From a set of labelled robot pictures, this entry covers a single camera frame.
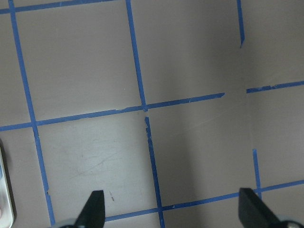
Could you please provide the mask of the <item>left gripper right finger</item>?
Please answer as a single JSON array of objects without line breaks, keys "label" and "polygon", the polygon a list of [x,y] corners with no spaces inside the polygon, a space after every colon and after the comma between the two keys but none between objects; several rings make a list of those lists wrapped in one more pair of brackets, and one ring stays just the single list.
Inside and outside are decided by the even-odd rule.
[{"label": "left gripper right finger", "polygon": [[284,222],[269,209],[251,188],[240,188],[238,218],[244,228],[283,228]]}]

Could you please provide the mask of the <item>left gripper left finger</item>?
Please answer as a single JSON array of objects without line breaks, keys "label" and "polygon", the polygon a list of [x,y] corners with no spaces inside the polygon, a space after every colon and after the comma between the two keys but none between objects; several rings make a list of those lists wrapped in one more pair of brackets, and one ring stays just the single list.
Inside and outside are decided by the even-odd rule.
[{"label": "left gripper left finger", "polygon": [[103,190],[92,191],[77,217],[75,228],[103,228],[105,224],[105,197]]}]

